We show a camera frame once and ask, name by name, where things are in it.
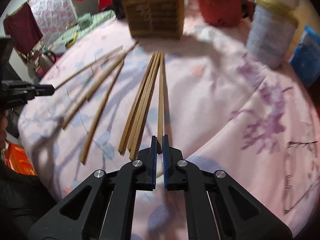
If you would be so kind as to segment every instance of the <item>pink bedsheet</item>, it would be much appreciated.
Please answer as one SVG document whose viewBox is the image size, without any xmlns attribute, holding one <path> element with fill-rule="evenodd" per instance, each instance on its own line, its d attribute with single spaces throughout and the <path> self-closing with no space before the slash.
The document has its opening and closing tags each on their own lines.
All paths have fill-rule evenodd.
<svg viewBox="0 0 320 240">
<path fill-rule="evenodd" d="M 154 51 L 165 52 L 169 108 L 165 129 L 172 147 L 202 170 L 227 171 L 287 224 L 295 236 L 319 196 L 319 120 L 291 67 L 272 71 L 254 62 L 244 42 L 250 24 L 219 30 L 188 17 L 180 41 L 145 39 L 125 59 L 94 136 L 87 163 L 80 154 L 87 131 L 107 90 L 109 77 L 66 130 L 61 120 L 107 68 L 82 73 L 51 97 L 24 108 L 19 131 L 43 184 L 58 201 L 92 172 L 118 170 L 129 154 L 117 152 L 140 81 Z M 127 24 L 106 22 L 76 43 L 42 83 L 58 85 L 72 73 L 118 46 L 133 44 Z M 157 132 L 158 80 L 141 149 Z M 159 166 L 162 157 L 158 157 Z M 132 239 L 187 239 L 183 195 L 166 192 L 161 168 L 156 190 L 138 192 Z"/>
</svg>

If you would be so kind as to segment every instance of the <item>person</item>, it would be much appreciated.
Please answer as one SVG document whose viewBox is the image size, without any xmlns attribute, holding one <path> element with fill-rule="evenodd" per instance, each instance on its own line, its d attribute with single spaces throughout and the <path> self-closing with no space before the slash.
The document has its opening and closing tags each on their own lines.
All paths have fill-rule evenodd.
<svg viewBox="0 0 320 240">
<path fill-rule="evenodd" d="M 0 151 L 5 148 L 5 140 L 7 138 L 7 132 L 5 131 L 8 125 L 7 115 L 8 110 L 0 110 Z"/>
</svg>

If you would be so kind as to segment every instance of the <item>pink patterned curtain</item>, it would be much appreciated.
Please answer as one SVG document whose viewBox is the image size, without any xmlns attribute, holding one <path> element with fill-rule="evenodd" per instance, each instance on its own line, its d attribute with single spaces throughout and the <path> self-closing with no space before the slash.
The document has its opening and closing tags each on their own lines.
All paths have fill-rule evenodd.
<svg viewBox="0 0 320 240">
<path fill-rule="evenodd" d="M 47 46 L 65 32 L 68 24 L 76 22 L 70 0 L 30 0 L 29 3 Z"/>
</svg>

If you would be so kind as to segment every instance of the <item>black clamp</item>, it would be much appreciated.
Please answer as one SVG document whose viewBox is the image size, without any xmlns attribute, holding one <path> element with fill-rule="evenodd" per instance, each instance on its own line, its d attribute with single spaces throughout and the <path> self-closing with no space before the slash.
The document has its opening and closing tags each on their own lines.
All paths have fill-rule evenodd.
<svg viewBox="0 0 320 240">
<path fill-rule="evenodd" d="M 225 171 L 201 171 L 169 146 L 167 135 L 163 160 L 165 188 L 184 190 L 189 239 L 292 239 L 290 229 Z"/>
<path fill-rule="evenodd" d="M 28 233 L 29 240 L 130 240 L 137 190 L 156 188 L 157 138 L 119 171 L 95 171 Z M 183 190 L 191 240 L 292 240 L 290 229 L 226 172 L 201 171 L 163 137 L 164 183 Z"/>
<path fill-rule="evenodd" d="M 6 80 L 0 84 L 1 109 L 23 106 L 38 96 L 51 96 L 55 92 L 52 85 L 38 85 L 24 81 Z"/>
<path fill-rule="evenodd" d="M 36 222 L 32 240 L 130 240 L 137 190 L 156 188 L 156 145 L 119 171 L 97 170 Z"/>
</svg>

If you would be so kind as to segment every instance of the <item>yellow object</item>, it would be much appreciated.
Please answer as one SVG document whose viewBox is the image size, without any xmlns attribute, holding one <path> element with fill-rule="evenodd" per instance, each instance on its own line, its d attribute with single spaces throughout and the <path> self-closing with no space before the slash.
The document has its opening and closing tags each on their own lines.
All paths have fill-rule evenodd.
<svg viewBox="0 0 320 240">
<path fill-rule="evenodd" d="M 66 43 L 66 48 L 67 48 L 67 49 L 71 48 L 71 47 L 76 43 L 76 39 L 77 39 L 78 35 L 79 35 L 79 33 L 76 33 L 76 34 L 73 36 L 73 39 L 70 40 L 70 41 L 68 41 L 68 42 Z"/>
<path fill-rule="evenodd" d="M 289 21 L 294 26 L 298 26 L 299 21 L 298 19 L 293 15 L 292 9 L 277 0 L 257 0 L 257 4 L 263 6 L 268 11 L 273 12 L 274 14 L 280 15 L 287 21 Z"/>
</svg>

